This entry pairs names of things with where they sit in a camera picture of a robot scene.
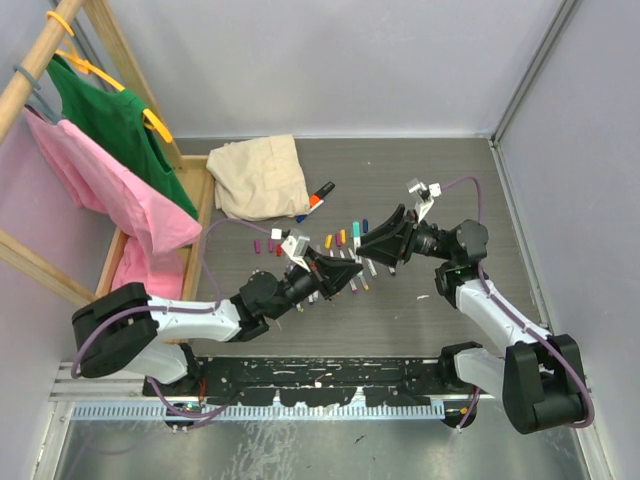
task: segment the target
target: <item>wooden dowel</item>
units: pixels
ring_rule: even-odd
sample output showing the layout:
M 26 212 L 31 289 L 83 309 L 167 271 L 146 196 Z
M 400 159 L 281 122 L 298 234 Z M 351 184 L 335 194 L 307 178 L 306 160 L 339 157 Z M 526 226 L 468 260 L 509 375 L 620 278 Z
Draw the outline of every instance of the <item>wooden dowel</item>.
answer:
M 71 24 L 84 0 L 62 0 L 56 8 L 56 13 L 67 23 Z M 47 20 L 42 32 L 22 61 L 22 66 L 38 80 L 49 64 L 53 53 L 60 45 L 66 30 L 55 18 Z M 0 96 L 0 144 L 4 141 L 11 126 L 18 118 L 20 110 L 31 94 L 31 82 L 20 72 L 16 72 L 7 88 Z
M 79 307 L 84 307 L 97 298 L 93 292 L 22 245 L 4 230 L 0 230 L 0 259 Z
M 129 236 L 120 230 L 120 228 L 116 227 L 115 232 L 113 232 L 113 237 L 111 238 L 109 251 L 107 252 L 107 259 L 104 261 L 104 267 L 100 274 L 100 280 L 98 280 L 98 286 L 96 288 L 96 296 L 98 298 L 104 297 L 111 291 L 113 277 L 115 277 L 116 270 L 120 265 L 127 240 L 129 240 Z

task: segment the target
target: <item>white wall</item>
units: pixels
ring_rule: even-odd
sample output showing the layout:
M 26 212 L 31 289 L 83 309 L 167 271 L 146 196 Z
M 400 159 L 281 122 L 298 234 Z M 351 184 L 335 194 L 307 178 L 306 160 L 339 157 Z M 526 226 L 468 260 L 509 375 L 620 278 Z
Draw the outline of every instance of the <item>white wall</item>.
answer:
M 44 0 L 2 5 L 0 90 L 44 26 L 46 10 Z M 59 107 L 46 75 L 41 84 Z M 95 288 L 113 224 L 73 206 L 22 119 L 0 146 L 0 172 L 0 228 Z M 76 308 L 2 261 L 0 286 L 0 477 L 22 480 L 31 472 L 48 421 L 45 407 L 58 365 L 75 352 Z
M 560 0 L 112 0 L 179 137 L 488 134 Z
M 616 478 L 638 478 L 640 3 L 583 0 L 503 142 L 557 331 L 580 343 Z

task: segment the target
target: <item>beige cloth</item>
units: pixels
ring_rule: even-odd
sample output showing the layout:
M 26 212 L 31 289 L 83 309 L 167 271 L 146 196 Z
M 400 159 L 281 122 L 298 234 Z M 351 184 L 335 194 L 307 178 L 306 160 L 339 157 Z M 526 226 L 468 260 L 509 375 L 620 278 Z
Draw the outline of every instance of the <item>beige cloth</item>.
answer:
M 309 194 L 292 135 L 256 138 L 211 150 L 216 207 L 231 218 L 265 220 L 309 212 Z

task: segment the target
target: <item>pink shirt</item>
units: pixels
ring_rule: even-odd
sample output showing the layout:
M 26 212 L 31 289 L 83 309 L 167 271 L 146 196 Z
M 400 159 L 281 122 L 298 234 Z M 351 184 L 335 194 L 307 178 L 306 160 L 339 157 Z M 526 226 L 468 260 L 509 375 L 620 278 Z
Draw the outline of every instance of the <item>pink shirt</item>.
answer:
M 27 108 L 23 111 L 42 154 L 74 203 L 106 213 L 132 237 L 112 288 L 139 281 L 151 295 L 179 299 L 183 263 L 176 250 L 195 241 L 200 224 L 69 120 L 53 125 Z

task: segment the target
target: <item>wooden frame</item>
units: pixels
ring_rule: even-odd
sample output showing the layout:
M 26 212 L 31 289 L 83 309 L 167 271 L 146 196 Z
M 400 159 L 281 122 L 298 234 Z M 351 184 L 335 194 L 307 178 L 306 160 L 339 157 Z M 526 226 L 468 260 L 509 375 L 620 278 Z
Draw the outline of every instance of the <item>wooden frame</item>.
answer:
M 102 40 L 124 84 L 149 105 L 151 110 L 162 120 L 163 117 L 156 99 L 133 56 L 108 0 L 61 0 L 55 12 L 68 24 L 71 24 L 82 7 Z M 60 22 L 55 18 L 49 18 L 22 61 L 22 67 L 34 78 L 39 79 L 65 34 L 66 30 Z M 0 144 L 18 118 L 31 90 L 32 85 L 29 79 L 22 73 L 16 72 L 0 96 Z M 206 156 L 183 156 L 175 141 L 169 144 L 161 141 L 160 144 L 189 198 L 198 208 L 198 221 L 202 225 L 204 233 L 213 207 L 213 177 L 205 169 Z M 191 247 L 181 249 L 181 256 L 185 262 L 183 300 L 193 300 L 196 294 L 200 278 L 198 251 L 202 239 L 201 235 Z M 0 230 L 0 259 L 70 302 L 84 306 L 111 290 L 113 276 L 122 258 L 126 240 L 126 234 L 116 228 L 95 292 L 80 285 L 3 230 Z

